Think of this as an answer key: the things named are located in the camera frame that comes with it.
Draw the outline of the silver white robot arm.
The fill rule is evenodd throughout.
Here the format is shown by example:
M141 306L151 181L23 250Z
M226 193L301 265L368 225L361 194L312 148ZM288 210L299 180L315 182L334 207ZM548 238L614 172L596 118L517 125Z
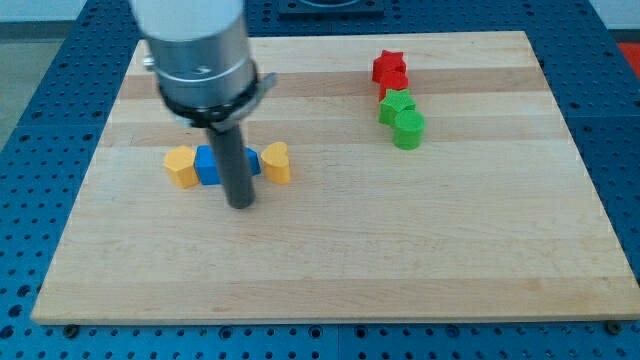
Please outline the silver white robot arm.
M258 74L244 1L131 0L130 7L150 51L144 66L189 126L226 132L276 84L276 74Z

